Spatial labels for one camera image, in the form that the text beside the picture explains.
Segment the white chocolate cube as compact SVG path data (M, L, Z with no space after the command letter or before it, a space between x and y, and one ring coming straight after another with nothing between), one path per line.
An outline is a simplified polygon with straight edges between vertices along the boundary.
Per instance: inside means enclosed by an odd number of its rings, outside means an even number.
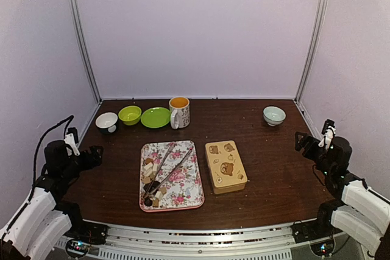
M161 191L157 191L155 194L155 198L161 200L163 197L163 193Z

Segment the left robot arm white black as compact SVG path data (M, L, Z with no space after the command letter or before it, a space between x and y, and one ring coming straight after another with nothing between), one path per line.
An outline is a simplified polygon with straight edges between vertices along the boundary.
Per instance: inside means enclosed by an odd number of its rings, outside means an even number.
M49 128L63 126L63 139L44 148L41 172L33 172L32 188L17 212L1 228L1 259L45 259L62 236L66 245L85 256L92 245L106 243L108 227L83 220L80 207L63 197L81 172L102 164L103 147L79 151L77 129L69 116Z

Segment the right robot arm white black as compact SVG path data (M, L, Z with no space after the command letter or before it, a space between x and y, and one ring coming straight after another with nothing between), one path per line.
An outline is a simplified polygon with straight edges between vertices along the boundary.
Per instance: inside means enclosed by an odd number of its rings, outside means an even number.
M321 134L317 139L296 132L295 150L314 163L313 172L321 172L324 177L319 182L333 200L320 205L316 219L292 225L294 240L333 238L343 231L367 250L369 258L383 256L389 242L389 199L348 170L352 147L336 135L334 121L327 119Z

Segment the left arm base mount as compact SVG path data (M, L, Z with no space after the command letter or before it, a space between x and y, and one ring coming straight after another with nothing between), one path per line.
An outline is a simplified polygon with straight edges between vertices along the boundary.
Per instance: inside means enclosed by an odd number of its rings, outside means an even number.
M107 225L83 221L81 226L72 227L65 236L86 244L103 245L106 243L107 232Z

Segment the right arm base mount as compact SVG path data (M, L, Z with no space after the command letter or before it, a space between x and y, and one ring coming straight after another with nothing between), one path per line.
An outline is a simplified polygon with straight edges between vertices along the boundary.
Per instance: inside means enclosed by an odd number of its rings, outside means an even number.
M296 221L291 225L291 231L296 244L331 237L333 234L330 227L320 224L316 219Z

